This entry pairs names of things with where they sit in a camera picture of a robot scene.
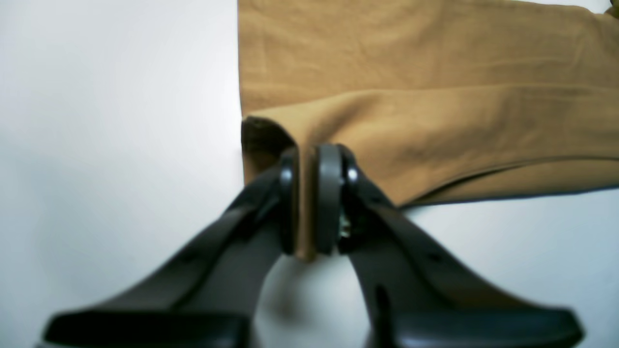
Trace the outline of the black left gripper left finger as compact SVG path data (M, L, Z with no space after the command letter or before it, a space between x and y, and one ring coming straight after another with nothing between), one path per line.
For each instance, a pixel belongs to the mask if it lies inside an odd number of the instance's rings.
M245 348L270 269L295 246L298 150L135 286L54 315L44 348Z

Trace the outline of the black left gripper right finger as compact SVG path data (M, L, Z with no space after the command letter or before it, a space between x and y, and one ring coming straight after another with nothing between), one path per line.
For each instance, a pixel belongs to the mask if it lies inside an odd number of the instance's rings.
M344 145L316 147L316 251L348 256L379 348L573 348L567 308L522 300L412 223Z

